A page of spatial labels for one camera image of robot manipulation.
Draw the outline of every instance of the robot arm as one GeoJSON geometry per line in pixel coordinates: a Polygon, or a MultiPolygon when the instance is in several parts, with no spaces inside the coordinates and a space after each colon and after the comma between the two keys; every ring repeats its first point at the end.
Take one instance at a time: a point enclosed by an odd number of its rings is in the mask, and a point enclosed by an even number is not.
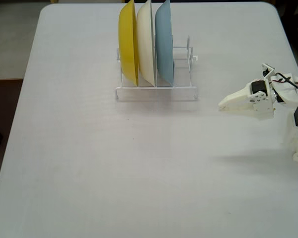
{"type": "Polygon", "coordinates": [[[298,77],[275,73],[275,69],[263,64],[263,79],[246,84],[240,91],[226,96],[220,103],[222,112],[268,119],[274,116],[277,103],[296,111],[289,115],[289,137],[294,146],[293,159],[298,162],[298,77]]]}
{"type": "Polygon", "coordinates": [[[263,64],[263,75],[263,79],[256,79],[226,96],[219,103],[220,111],[267,119],[274,116],[276,101],[286,107],[298,106],[298,77],[275,73],[268,64],[263,64]]]}

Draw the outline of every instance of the light blue plate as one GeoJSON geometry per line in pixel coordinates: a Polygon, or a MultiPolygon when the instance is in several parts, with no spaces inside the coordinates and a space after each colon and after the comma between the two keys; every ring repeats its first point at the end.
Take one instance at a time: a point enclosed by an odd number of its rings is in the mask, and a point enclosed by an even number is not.
{"type": "Polygon", "coordinates": [[[155,14],[155,47],[159,75],[173,86],[173,40],[170,0],[166,0],[155,14]]]}

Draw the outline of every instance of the table surface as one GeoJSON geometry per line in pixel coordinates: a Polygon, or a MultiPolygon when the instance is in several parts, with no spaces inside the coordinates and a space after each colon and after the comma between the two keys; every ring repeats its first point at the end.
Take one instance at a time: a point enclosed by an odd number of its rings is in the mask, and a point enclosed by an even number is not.
{"type": "Polygon", "coordinates": [[[276,10],[171,4],[174,44],[190,34],[199,56],[199,99],[157,106],[115,100],[122,7],[42,10],[0,174],[0,238],[298,237],[287,110],[257,121],[217,107],[263,62],[298,74],[276,10]]]}

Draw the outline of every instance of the dish rack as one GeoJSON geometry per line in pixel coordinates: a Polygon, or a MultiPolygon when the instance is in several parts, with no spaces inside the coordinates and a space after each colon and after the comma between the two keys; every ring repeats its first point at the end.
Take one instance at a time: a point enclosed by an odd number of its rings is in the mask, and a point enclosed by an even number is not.
{"type": "MultiPolygon", "coordinates": [[[[134,86],[134,85],[127,85],[127,83],[124,83],[124,81],[126,81],[127,79],[124,79],[123,77],[123,73],[122,73],[122,68],[120,67],[120,86],[115,88],[115,96],[116,96],[116,100],[119,100],[119,91],[135,91],[137,90],[138,92],[144,92],[144,91],[155,91],[156,93],[151,95],[151,99],[157,99],[157,93],[158,91],[189,91],[189,95],[186,95],[186,99],[190,99],[191,100],[197,100],[198,99],[198,88],[196,86],[192,85],[192,67],[193,67],[193,63],[194,61],[198,60],[198,56],[194,56],[193,55],[193,47],[190,46],[190,36],[188,36],[187,38],[187,45],[186,46],[173,46],[173,50],[175,49],[184,49],[186,50],[186,57],[179,57],[179,58],[174,58],[173,59],[173,63],[174,65],[176,65],[177,61],[187,61],[188,64],[188,68],[186,70],[188,70],[187,72],[187,77],[189,78],[186,79],[187,83],[184,86],[166,86],[166,85],[162,85],[163,83],[161,82],[161,80],[159,80],[159,76],[157,73],[157,63],[156,63],[156,50],[154,52],[155,54],[155,85],[156,86],[134,86]]],[[[119,49],[117,49],[117,60],[120,61],[120,57],[119,57],[119,49]]],[[[139,96],[136,98],[137,101],[141,101],[141,99],[139,97],[141,97],[142,95],[139,94],[139,96]]]]}

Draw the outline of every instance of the wire dish rack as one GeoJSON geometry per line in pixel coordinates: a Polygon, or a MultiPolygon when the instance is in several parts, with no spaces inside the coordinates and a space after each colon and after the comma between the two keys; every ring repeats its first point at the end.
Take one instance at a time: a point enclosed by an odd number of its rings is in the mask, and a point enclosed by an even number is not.
{"type": "MultiPolygon", "coordinates": [[[[116,100],[122,100],[121,92],[128,99],[137,101],[158,100],[165,98],[168,100],[197,100],[198,88],[192,85],[192,68],[194,61],[198,60],[198,56],[193,55],[193,47],[190,46],[190,36],[187,38],[186,46],[173,47],[173,63],[174,67],[174,85],[170,86],[164,82],[157,73],[156,52],[155,54],[155,85],[149,85],[140,76],[139,85],[132,85],[122,73],[120,67],[120,86],[115,88],[116,100]]],[[[119,49],[117,49],[117,60],[120,62],[119,49]]]]}

